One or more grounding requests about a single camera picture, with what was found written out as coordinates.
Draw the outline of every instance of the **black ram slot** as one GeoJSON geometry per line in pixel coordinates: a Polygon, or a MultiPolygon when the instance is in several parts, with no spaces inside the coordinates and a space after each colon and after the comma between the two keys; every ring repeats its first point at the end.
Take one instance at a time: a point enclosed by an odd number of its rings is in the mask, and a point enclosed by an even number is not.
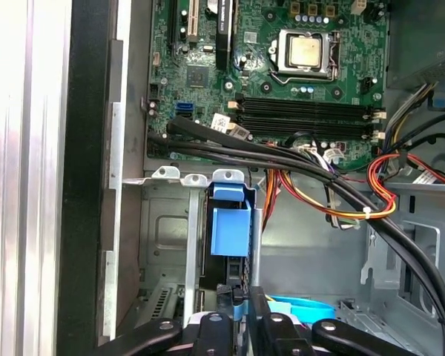
{"type": "Polygon", "coordinates": [[[174,45],[177,40],[177,22],[178,0],[168,0],[167,46],[171,54],[174,52],[174,45]]]}
{"type": "Polygon", "coordinates": [[[372,109],[359,105],[329,102],[302,102],[282,99],[236,98],[239,113],[258,117],[294,117],[300,119],[362,120],[372,117],[372,109]]]}
{"type": "Polygon", "coordinates": [[[288,136],[297,131],[306,131],[326,139],[368,139],[373,132],[373,126],[347,125],[329,122],[302,120],[260,118],[244,116],[238,118],[239,125],[249,130],[255,136],[288,136]]]}

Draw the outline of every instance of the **blue plastic part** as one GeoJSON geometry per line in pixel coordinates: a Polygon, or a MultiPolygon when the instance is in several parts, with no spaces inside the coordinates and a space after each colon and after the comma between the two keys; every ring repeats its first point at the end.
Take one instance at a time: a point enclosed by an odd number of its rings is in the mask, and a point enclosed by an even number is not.
{"type": "Polygon", "coordinates": [[[178,102],[175,104],[175,111],[180,113],[192,113],[194,104],[192,102],[178,102]]]}
{"type": "Polygon", "coordinates": [[[248,314],[249,303],[248,300],[244,300],[242,304],[238,306],[233,306],[234,310],[234,321],[239,321],[244,315],[248,314]]]}
{"type": "Polygon", "coordinates": [[[334,319],[334,308],[329,304],[309,299],[271,296],[277,302],[291,304],[291,314],[301,323],[313,324],[322,319],[334,319]]]}
{"type": "Polygon", "coordinates": [[[272,313],[291,314],[291,304],[284,302],[267,302],[272,313]]]}
{"type": "Polygon", "coordinates": [[[229,257],[247,257],[251,236],[251,206],[245,208],[213,210],[211,254],[229,257]]]}
{"type": "Polygon", "coordinates": [[[244,201],[244,188],[241,184],[214,183],[213,198],[231,202],[244,201]]]}

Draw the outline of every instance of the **green circuit board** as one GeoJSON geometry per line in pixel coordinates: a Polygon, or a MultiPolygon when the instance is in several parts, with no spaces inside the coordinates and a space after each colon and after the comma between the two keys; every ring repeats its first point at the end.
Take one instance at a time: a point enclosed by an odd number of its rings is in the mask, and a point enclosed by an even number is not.
{"type": "MultiPolygon", "coordinates": [[[[374,23],[366,22],[362,15],[351,14],[352,0],[285,1],[283,6],[277,6],[277,0],[234,0],[237,9],[234,20],[237,26],[232,59],[227,70],[217,70],[215,52],[205,50],[205,46],[215,49],[217,34],[217,18],[209,16],[206,10],[208,0],[199,1],[197,43],[189,44],[186,40],[179,40],[173,54],[167,48],[169,1],[156,0],[154,4],[150,83],[151,91],[154,91],[151,95],[158,96],[159,101],[156,114],[148,120],[151,131],[158,134],[166,132],[168,120],[175,114],[176,102],[194,103],[192,119],[198,120],[201,125],[210,126],[215,113],[231,112],[227,105],[234,100],[235,93],[257,98],[382,107],[387,36],[385,16],[374,23]],[[312,5],[316,5],[319,16],[314,16],[313,22],[299,21],[300,17],[296,19],[290,13],[292,2],[300,4],[300,16],[308,15],[312,5]],[[327,6],[335,9],[335,15],[328,20],[327,6]],[[324,21],[317,22],[317,17],[324,21]],[[296,81],[287,85],[274,81],[268,74],[273,66],[268,49],[282,29],[339,32],[338,78],[333,82],[296,81]],[[244,71],[238,67],[241,56],[248,59],[244,71]],[[368,94],[363,95],[360,81],[366,77],[376,78],[377,83],[368,94]],[[225,87],[227,82],[231,83],[231,89],[225,87]],[[270,93],[263,90],[263,83],[266,82],[271,83],[270,93]]],[[[188,10],[189,0],[179,0],[178,7],[178,14],[181,10],[188,10]]],[[[184,26],[178,23],[176,29],[184,26]]],[[[254,137],[254,141],[261,139],[278,140],[286,137],[254,137]]],[[[341,167],[355,168],[372,158],[372,143],[369,140],[347,140],[343,143],[345,158],[340,163],[341,167]]],[[[165,158],[170,158],[171,154],[153,149],[149,149],[148,153],[150,156],[164,155],[165,158]]],[[[172,154],[171,158],[191,159],[178,154],[172,154]]]]}

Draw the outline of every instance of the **yellow wire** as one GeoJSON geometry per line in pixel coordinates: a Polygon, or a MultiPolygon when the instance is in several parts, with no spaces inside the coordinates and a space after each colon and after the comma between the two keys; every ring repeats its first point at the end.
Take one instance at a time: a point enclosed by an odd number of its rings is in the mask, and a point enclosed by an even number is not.
{"type": "MultiPolygon", "coordinates": [[[[308,195],[304,194],[299,188],[295,187],[295,185],[293,184],[293,182],[291,181],[291,178],[289,176],[289,174],[287,172],[282,172],[283,176],[287,179],[288,182],[291,183],[292,188],[297,192],[297,194],[299,194],[304,200],[310,202],[312,205],[316,205],[320,208],[323,208],[324,210],[326,210],[329,214],[335,214],[335,215],[340,215],[343,217],[348,217],[351,219],[356,219],[356,220],[365,220],[366,219],[366,214],[364,213],[345,213],[342,211],[336,211],[330,208],[327,208],[326,206],[324,206],[323,204],[321,204],[320,202],[312,199],[311,197],[309,197],[308,195]]],[[[395,210],[396,210],[396,204],[395,202],[392,203],[392,207],[388,210],[388,211],[382,211],[382,212],[375,212],[375,213],[371,213],[370,217],[371,218],[381,218],[381,217],[386,217],[389,214],[392,214],[395,210]]]]}
{"type": "MultiPolygon", "coordinates": [[[[423,98],[425,98],[425,96],[433,89],[437,86],[438,82],[431,84],[418,98],[417,101],[422,100],[423,98]]],[[[397,141],[398,141],[398,136],[399,133],[401,132],[401,128],[403,126],[403,124],[407,121],[407,119],[409,118],[410,113],[408,113],[407,115],[405,115],[399,122],[399,125],[396,127],[394,135],[392,137],[392,144],[394,145],[397,141]]]]}

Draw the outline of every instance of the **ram slot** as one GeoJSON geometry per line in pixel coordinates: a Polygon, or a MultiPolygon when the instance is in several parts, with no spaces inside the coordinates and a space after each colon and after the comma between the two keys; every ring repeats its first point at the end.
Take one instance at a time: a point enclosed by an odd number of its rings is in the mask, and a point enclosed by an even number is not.
{"type": "Polygon", "coordinates": [[[175,43],[177,41],[177,22],[178,22],[178,0],[168,0],[168,18],[167,18],[167,46],[171,54],[174,54],[175,43]]]}
{"type": "Polygon", "coordinates": [[[287,118],[260,118],[239,116],[237,123],[255,136],[288,136],[297,131],[316,134],[325,139],[370,139],[373,133],[371,124],[333,123],[287,118]]]}
{"type": "Polygon", "coordinates": [[[188,41],[198,42],[198,20],[200,15],[200,0],[190,0],[188,16],[188,41]]]}
{"type": "Polygon", "coordinates": [[[372,109],[365,106],[244,96],[237,97],[237,112],[260,117],[288,116],[301,119],[364,121],[372,118],[372,109]]]}

